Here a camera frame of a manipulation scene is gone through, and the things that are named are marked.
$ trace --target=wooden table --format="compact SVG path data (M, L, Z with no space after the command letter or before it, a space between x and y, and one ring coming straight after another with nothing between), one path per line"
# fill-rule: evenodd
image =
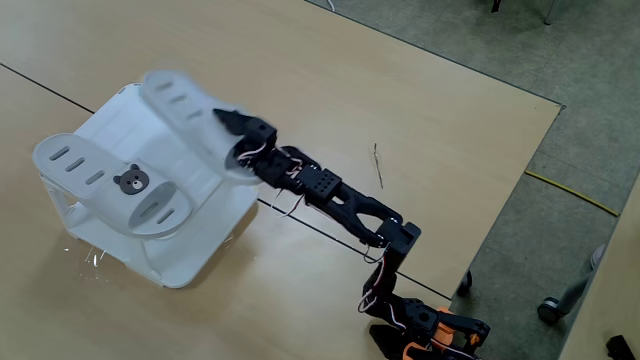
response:
M580 312L561 360L610 360L605 344L623 335L640 356L640 179L631 191Z
M0 60L89 109L148 70L172 68L264 117L280 144L298 145L422 228L401 271L446 296L560 110L301 0L4 0L2 8ZM364 250L322 215L296 215Z
M5 69L0 90L0 358L383 358L356 311L374 268L264 205L184 289L108 255L84 263L90 248L64 231L31 152L90 113ZM396 289L449 305L404 278Z

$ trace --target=bear sticker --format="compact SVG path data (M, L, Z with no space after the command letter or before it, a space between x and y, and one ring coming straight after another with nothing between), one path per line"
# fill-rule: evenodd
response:
M127 195L135 195L144 190L149 185L149 176L136 164L131 164L131 168L122 175L113 177L113 182L120 185L120 190Z

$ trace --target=robotic arm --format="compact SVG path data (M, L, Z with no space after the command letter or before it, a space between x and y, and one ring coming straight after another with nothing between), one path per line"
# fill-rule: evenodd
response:
M277 130L262 119L236 111L213 112L231 134L243 136L234 154L240 166L276 189L304 196L307 205L340 223L361 243L384 248L381 261L364 284L358 311L391 324L372 325L369 331L386 358L477 359L474 352L489 334L487 324L393 294L396 272L420 236L416 225L403 225L400 214L345 184L297 148L277 147ZM377 217L382 224L371 231L357 214ZM463 347L452 344L455 331L465 335Z

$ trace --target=chair wheel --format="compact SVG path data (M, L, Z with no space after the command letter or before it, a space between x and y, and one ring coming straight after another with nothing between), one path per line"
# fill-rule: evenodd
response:
M460 282L460 286L458 286L456 294L458 294L458 296L466 296L467 294L469 294L471 285L473 285L473 277L471 276L471 271L467 271L467 274L464 276L464 278L462 278L462 281Z
M538 317L549 325L553 325L565 315L558 310L558 299L548 297L538 306Z

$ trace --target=yellow cable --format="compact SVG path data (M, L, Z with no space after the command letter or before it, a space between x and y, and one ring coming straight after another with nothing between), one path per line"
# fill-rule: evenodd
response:
M597 202L597 201L595 201L595 200L591 199L590 197L587 197L587 196L585 196L585 195L582 195L582 194L580 194L579 192L577 192L577 191L575 191L575 190L573 190L573 189L570 189L570 188L568 188L568 187L566 187L566 186L564 186L564 185L562 185L562 184L558 184L557 182L555 182L555 181L553 181L553 180L551 180L551 179L547 179L546 177L544 177L544 176L542 176L542 175L538 175L538 174L536 174L536 173L534 173L534 172L531 172L531 171L529 171L529 170L525 170L525 172L524 172L524 173L525 173L525 174L527 174L527 175L529 175L529 176L533 176L534 178L536 178L536 179L538 179L538 180L542 180L542 181L546 182L547 184L550 184L550 185L553 185L553 186L555 186L555 187L557 187L557 188L559 188L559 189L562 189L562 190L564 190L564 191L566 191L566 192L568 192L568 193L570 193L570 194L573 194L573 195L575 195L575 196L579 197L580 199L582 199L582 200L584 200L584 201L586 201L586 202L588 202L588 203L591 203L591 204L593 204L593 205L595 205L595 206L599 207L600 209L602 209L602 210L604 210L604 211L608 212L609 214L611 214L611 215L613 215L613 216L615 216L615 217L620 216L620 214L619 214L619 213L617 213L616 211L614 211L614 210L612 210L612 209L610 209L610 208L608 208L608 207L606 207L606 206L604 206L604 205L600 204L599 202Z

